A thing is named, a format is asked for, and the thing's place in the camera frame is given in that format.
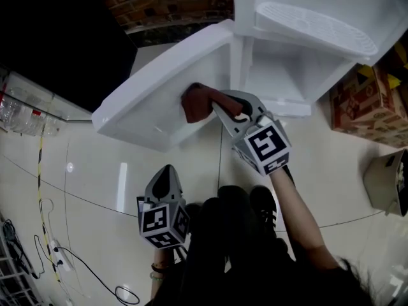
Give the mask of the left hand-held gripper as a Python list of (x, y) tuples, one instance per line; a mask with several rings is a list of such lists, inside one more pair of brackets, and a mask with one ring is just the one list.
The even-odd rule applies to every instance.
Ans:
[(136, 198), (140, 236), (156, 249), (182, 245), (186, 240), (190, 217), (182, 195), (179, 175), (174, 166), (167, 164), (148, 183), (145, 197), (157, 201), (165, 198), (171, 203), (153, 204), (142, 196)]

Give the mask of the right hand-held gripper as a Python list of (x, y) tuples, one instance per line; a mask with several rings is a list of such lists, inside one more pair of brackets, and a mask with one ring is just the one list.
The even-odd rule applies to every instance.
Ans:
[(221, 91), (242, 106), (239, 115), (212, 103), (212, 108), (233, 138), (232, 149), (260, 175), (267, 176), (288, 164), (291, 144), (279, 120), (266, 111), (260, 99), (248, 92)]

